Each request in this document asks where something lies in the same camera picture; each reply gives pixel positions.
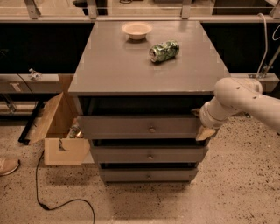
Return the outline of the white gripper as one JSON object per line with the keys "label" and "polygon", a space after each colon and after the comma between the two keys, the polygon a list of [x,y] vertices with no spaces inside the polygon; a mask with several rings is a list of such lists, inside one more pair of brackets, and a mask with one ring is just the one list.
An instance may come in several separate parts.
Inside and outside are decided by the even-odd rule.
{"label": "white gripper", "polygon": [[200,109],[194,108],[191,110],[192,114],[199,117],[201,123],[205,126],[201,126],[196,136],[197,141],[203,141],[215,134],[216,130],[223,124],[223,121],[219,121],[213,118],[207,110],[210,105],[206,102]]}

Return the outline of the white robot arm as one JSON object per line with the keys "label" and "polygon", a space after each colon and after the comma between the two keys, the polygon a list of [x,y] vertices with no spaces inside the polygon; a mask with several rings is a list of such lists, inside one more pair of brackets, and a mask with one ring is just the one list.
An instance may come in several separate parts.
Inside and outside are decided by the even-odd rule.
{"label": "white robot arm", "polygon": [[246,112],[255,119],[280,132],[280,100],[263,94],[259,80],[250,78],[223,78],[214,86],[214,97],[192,112],[199,117],[196,140],[213,136],[230,116]]}

